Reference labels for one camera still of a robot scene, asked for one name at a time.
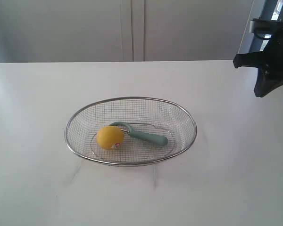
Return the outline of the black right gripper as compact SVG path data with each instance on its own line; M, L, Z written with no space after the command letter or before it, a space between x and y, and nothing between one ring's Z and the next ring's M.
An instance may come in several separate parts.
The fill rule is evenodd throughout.
M276 88L283 86L283 27L271 35L263 51L236 54L233 65L235 68L264 69L258 69L254 87L256 97L265 97Z

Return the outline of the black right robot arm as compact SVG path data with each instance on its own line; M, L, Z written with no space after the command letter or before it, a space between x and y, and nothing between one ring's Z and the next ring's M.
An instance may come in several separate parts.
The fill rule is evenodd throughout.
M233 59L235 68L258 70L254 93L265 97L283 86L283 0L267 0L259 18L249 22L254 35L249 53L238 53Z

